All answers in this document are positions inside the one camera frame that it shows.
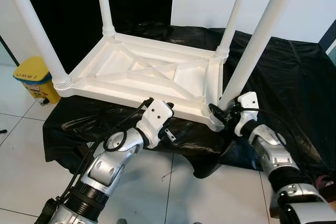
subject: white wall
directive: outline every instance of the white wall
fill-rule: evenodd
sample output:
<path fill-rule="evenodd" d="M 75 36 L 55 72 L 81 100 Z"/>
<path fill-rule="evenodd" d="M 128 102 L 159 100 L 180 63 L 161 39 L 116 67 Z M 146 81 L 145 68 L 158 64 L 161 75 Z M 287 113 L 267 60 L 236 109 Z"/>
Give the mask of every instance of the white wall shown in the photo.
<path fill-rule="evenodd" d="M 19 63 L 40 55 L 12 0 L 0 0 L 0 34 Z"/>
<path fill-rule="evenodd" d="M 171 24 L 226 27 L 235 0 L 173 0 Z M 237 28 L 252 34 L 269 0 L 244 0 Z M 336 18 L 336 0 L 291 0 L 273 36 L 318 42 Z"/>

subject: white tile floor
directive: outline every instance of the white tile floor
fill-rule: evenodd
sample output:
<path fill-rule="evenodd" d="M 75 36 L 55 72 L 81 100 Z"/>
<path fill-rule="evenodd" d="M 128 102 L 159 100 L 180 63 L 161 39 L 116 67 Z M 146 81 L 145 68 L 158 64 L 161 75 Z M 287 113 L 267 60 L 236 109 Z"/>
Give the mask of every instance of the white tile floor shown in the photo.
<path fill-rule="evenodd" d="M 0 67 L 0 223 L 33 223 L 44 202 L 64 189 L 70 173 L 44 158 L 42 125 L 55 107 L 41 107 Z M 270 187 L 259 172 L 222 166 L 196 179 L 183 156 L 143 151 L 99 217 L 100 224 L 278 223 L 269 220 Z"/>

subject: black tarp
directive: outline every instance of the black tarp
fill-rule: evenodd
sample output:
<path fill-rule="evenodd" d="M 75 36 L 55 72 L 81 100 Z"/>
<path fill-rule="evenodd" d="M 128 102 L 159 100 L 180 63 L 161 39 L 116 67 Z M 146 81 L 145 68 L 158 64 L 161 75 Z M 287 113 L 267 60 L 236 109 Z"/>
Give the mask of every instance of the black tarp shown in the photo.
<path fill-rule="evenodd" d="M 223 31 L 144 23 L 122 32 L 216 50 Z M 223 90 L 250 37 L 235 32 L 224 65 Z M 256 91 L 260 108 L 290 124 L 296 143 L 277 120 L 264 114 L 258 116 L 286 138 L 301 168 L 312 176 L 335 172 L 335 66 L 318 44 L 272 37 L 246 91 Z M 46 161 L 56 160 L 73 173 L 87 151 L 86 142 L 100 139 L 132 111 L 134 108 L 79 96 L 62 98 L 43 126 Z M 123 126 L 133 127 L 140 118 L 141 113 Z M 256 153 L 243 137 L 215 133 L 204 124 L 178 118 L 170 120 L 169 129 L 176 141 L 171 143 L 164 136 L 154 150 L 183 154 L 193 165 L 196 177 L 208 176 L 218 164 L 261 169 Z"/>

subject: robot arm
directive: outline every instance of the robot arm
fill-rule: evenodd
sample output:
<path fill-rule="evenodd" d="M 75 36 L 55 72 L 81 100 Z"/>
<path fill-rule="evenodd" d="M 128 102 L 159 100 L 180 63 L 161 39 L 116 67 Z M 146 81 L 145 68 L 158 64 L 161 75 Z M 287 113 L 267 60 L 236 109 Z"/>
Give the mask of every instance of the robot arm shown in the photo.
<path fill-rule="evenodd" d="M 280 218 L 281 223 L 336 223 L 334 210 L 282 145 L 281 142 L 285 143 L 285 139 L 257 122 L 258 111 L 241 109 L 259 108 L 255 92 L 243 94 L 237 101 L 240 120 L 235 127 L 235 134 L 248 138 L 272 185 L 274 194 L 271 209 L 275 211 L 271 212 L 271 216 Z"/>
<path fill-rule="evenodd" d="M 98 216 L 116 188 L 127 161 L 144 147 L 156 147 L 160 141 L 159 131 L 172 116 L 173 111 L 169 105 L 154 100 L 143 113 L 136 128 L 109 137 L 106 143 L 107 151 L 95 158 L 80 181 L 70 190 L 65 203 L 57 208 L 51 220 L 43 215 L 50 206 L 47 203 L 35 223 L 97 224 Z"/>

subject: yellow bin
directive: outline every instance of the yellow bin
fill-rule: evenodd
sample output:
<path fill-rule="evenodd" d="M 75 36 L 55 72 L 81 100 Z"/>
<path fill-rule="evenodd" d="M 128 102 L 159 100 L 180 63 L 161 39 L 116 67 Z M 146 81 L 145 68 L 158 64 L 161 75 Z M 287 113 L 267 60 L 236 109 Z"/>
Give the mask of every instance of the yellow bin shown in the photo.
<path fill-rule="evenodd" d="M 25 60 L 14 71 L 13 77 L 19 80 L 34 98 L 46 98 L 51 103 L 57 103 L 60 99 L 42 57 L 35 56 Z"/>

